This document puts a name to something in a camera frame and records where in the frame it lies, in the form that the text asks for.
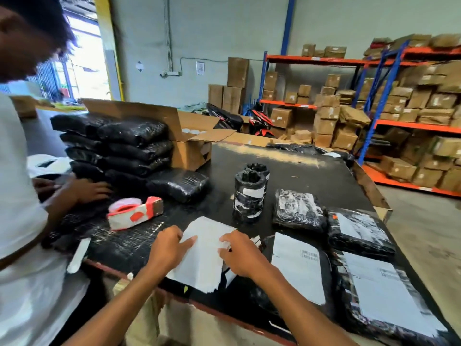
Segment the black table surface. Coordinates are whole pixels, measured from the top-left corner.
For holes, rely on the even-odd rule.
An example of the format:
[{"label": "black table surface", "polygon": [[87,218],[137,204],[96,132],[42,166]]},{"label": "black table surface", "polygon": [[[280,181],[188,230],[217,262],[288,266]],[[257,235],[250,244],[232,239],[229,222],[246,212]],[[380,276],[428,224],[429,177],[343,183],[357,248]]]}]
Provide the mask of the black table surface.
[{"label": "black table surface", "polygon": [[[23,121],[29,155],[65,156],[65,146],[59,139],[60,133],[53,131],[49,123],[49,117],[54,114],[56,113],[53,111],[39,111],[38,119]],[[268,166],[270,180],[259,221],[245,225],[233,219],[231,197],[234,194],[235,174],[242,170],[246,163],[253,162]],[[372,204],[346,165],[341,160],[329,156],[304,156],[268,148],[217,143],[213,144],[211,161],[199,168],[198,172],[210,178],[211,186],[196,203],[178,204],[165,200],[163,215],[121,232],[111,232],[104,216],[79,226],[74,232],[76,238],[92,238],[88,258],[116,271],[136,275],[146,264],[151,244],[160,230],[171,225],[178,225],[184,230],[191,221],[200,216],[237,227],[250,238],[257,235],[266,238],[277,231],[327,250],[322,238],[307,236],[305,233],[272,224],[276,189],[309,192],[316,195],[320,204],[327,208],[361,210],[377,218]],[[270,259],[272,248],[268,248],[265,255]],[[405,268],[412,284],[422,293],[429,307],[444,321],[430,294],[399,250],[396,261]],[[161,288],[178,297],[198,302],[245,324],[293,341],[290,334],[269,324],[270,315],[249,302],[245,291],[248,286],[251,286],[251,282],[237,277],[227,289],[205,294],[193,288],[184,292],[184,285],[169,279],[160,284]]]}]

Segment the man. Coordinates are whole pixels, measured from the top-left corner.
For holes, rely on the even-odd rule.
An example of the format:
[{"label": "man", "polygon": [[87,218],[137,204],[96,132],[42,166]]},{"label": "man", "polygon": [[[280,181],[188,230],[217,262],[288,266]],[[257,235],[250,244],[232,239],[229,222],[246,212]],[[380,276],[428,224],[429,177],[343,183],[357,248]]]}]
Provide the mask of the man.
[{"label": "man", "polygon": [[[150,296],[154,288],[175,268],[196,240],[179,243],[181,230],[166,228],[155,239],[147,265],[106,307],[100,310],[64,346],[116,346]],[[357,346],[340,327],[334,325],[307,301],[261,254],[248,238],[237,230],[225,234],[232,251],[219,249],[219,255],[231,270],[252,279],[269,296],[300,346]]]},{"label": "man", "polygon": [[[58,0],[0,0],[0,82],[34,75],[73,35]],[[45,203],[26,168],[26,141],[8,96],[0,94],[0,345],[49,345],[88,287],[66,276],[67,258],[41,240],[78,203],[107,198],[106,183],[72,178]],[[35,180],[38,192],[47,182]]]}]

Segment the red tape dispenser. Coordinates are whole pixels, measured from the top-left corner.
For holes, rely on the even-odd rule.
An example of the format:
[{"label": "red tape dispenser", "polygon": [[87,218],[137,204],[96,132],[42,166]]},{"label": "red tape dispenser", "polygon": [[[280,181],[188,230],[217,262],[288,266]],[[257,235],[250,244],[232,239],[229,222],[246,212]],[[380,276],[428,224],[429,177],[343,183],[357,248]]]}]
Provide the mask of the red tape dispenser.
[{"label": "red tape dispenser", "polygon": [[148,197],[144,204],[138,198],[124,198],[109,207],[107,220],[111,230],[123,231],[161,214],[162,198]]}]

